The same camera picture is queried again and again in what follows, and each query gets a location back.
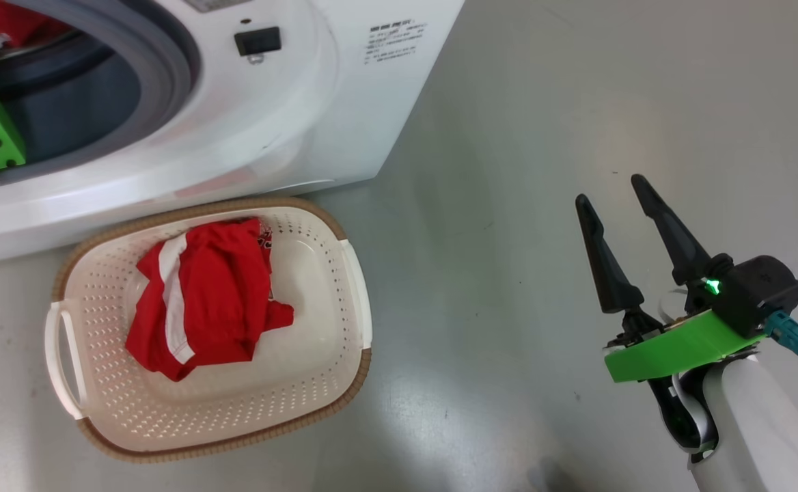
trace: gray floor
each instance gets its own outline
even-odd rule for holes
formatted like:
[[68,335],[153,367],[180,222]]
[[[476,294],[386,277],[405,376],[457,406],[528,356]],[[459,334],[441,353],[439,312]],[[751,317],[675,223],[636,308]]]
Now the gray floor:
[[[42,361],[64,251],[0,264],[1,490],[695,490],[640,384],[572,206],[587,193],[656,310],[643,172],[699,239],[798,274],[798,2],[467,0],[381,175],[317,193],[368,281],[374,359],[345,411],[259,446],[131,466],[91,448]],[[798,361],[762,360],[798,405]]]

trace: white washing machine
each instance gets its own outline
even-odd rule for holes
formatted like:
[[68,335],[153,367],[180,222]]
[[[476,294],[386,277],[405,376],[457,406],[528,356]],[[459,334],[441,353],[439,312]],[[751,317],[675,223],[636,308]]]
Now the white washing machine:
[[0,57],[28,158],[0,171],[0,259],[374,177],[462,2],[12,0],[77,31]]

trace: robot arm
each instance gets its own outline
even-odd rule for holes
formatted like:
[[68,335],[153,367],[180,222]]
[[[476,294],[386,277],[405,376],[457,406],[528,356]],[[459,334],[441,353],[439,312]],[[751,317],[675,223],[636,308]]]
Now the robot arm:
[[690,472],[701,492],[798,490],[798,411],[753,356],[712,367],[702,384],[717,445]]
[[600,306],[624,312],[624,332],[605,348],[612,379],[648,383],[702,492],[798,490],[798,411],[754,356],[767,338],[798,355],[790,317],[798,280],[771,256],[735,266],[726,254],[712,258],[642,175],[631,182],[670,253],[673,280],[687,287],[687,317],[664,326],[642,311],[642,292],[578,196]]

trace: laundry basket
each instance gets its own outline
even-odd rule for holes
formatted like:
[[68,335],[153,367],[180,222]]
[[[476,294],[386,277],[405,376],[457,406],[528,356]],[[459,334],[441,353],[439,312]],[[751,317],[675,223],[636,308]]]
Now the laundry basket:
[[[125,349],[147,283],[137,261],[189,228],[254,216],[272,229],[272,292],[295,308],[295,322],[263,333],[250,362],[202,366],[179,383],[145,370]],[[353,399],[371,360],[356,254],[337,222],[305,200],[232,200],[100,234],[71,253],[53,301],[45,333],[53,389],[81,432],[125,461],[214,454],[317,422]]]

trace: brown basket rim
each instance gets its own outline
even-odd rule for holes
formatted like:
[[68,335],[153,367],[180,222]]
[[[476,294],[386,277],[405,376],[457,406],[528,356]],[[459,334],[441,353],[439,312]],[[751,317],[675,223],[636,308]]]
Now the brown basket rim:
[[[71,251],[64,264],[59,268],[58,274],[56,274],[56,280],[55,283],[53,283],[53,302],[59,302],[64,299],[65,287],[68,284],[71,271],[74,271],[75,266],[80,262],[81,258],[89,253],[90,250],[96,248],[96,246],[117,239],[118,237],[127,236],[127,234],[147,230],[147,228],[161,226],[175,221],[183,221],[200,215],[221,214],[224,212],[234,212],[252,208],[276,208],[276,206],[290,206],[291,208],[300,208],[306,212],[310,212],[327,224],[330,230],[335,234],[337,240],[342,241],[347,238],[343,228],[333,216],[319,206],[314,205],[314,203],[299,198],[247,198],[226,200],[226,202],[209,203],[207,205],[190,206],[190,208],[181,208],[180,210],[165,212],[164,214],[152,215],[128,222],[127,224],[97,234],[83,243],[80,243],[77,248]],[[234,438],[196,446],[187,446],[187,448],[165,449],[161,451],[131,451],[121,448],[105,438],[102,433],[98,432],[98,429],[96,429],[95,424],[92,423],[90,418],[81,418],[81,420],[77,420],[77,427],[80,429],[81,433],[89,439],[90,443],[96,446],[100,451],[111,456],[111,458],[131,463],[161,463],[226,452],[232,449],[243,448],[243,446],[250,446],[286,433],[291,433],[292,431],[309,426],[310,424],[314,424],[315,422],[336,414],[339,410],[342,410],[350,404],[356,394],[359,393],[359,390],[362,388],[362,383],[368,375],[368,368],[371,361],[372,349],[365,348],[361,352],[359,367],[356,376],[353,377],[353,382],[350,384],[350,387],[348,387],[339,398],[333,400],[331,404],[306,413],[301,417],[293,418],[293,420],[289,420],[283,424],[277,424],[277,426],[271,426],[262,430],[257,430],[254,433],[247,433]]]

